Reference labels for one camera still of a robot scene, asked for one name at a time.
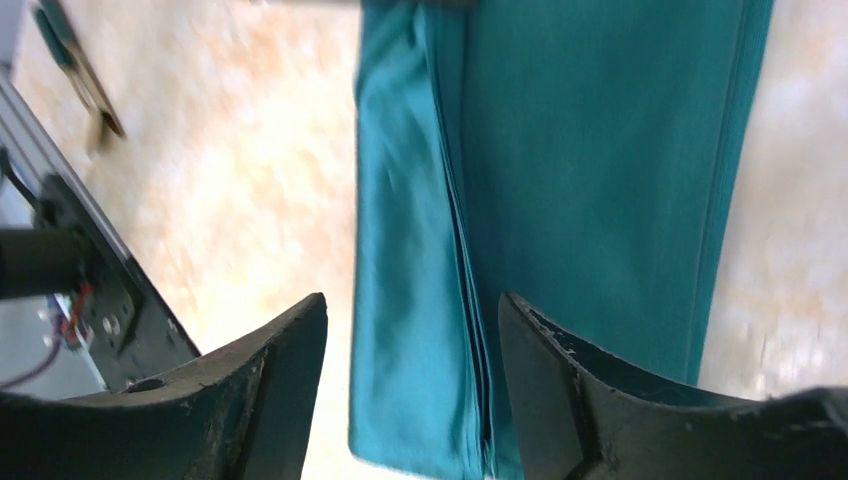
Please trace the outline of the teal cloth napkin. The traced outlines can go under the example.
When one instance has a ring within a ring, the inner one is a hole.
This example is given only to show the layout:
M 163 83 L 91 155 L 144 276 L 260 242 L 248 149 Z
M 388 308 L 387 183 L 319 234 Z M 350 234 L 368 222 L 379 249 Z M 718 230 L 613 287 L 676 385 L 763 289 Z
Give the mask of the teal cloth napkin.
M 521 477 L 514 292 L 694 384 L 769 1 L 363 5 L 348 445 Z

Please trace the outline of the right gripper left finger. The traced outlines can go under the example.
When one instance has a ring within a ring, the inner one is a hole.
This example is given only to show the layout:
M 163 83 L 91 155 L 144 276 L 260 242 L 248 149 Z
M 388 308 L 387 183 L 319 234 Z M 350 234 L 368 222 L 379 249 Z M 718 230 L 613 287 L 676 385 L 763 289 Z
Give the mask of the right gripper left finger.
M 1 398 L 5 479 L 297 479 L 328 330 L 313 293 L 255 331 L 118 392 Z

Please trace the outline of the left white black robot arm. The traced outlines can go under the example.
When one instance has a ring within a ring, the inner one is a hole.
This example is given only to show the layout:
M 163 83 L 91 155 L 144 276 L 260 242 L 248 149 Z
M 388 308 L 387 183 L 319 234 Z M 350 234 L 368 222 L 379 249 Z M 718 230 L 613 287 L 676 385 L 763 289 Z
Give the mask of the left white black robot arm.
M 1 299 L 74 290 L 90 250 L 90 242 L 69 229 L 2 229 Z

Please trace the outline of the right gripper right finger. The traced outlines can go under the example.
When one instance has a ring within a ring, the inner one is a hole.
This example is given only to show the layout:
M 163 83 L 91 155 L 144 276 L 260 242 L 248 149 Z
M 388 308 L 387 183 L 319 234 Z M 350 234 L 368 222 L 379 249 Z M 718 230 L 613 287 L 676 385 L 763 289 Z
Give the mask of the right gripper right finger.
M 560 328 L 523 298 L 498 307 L 529 479 L 843 479 L 847 391 L 764 401 L 690 387 Z

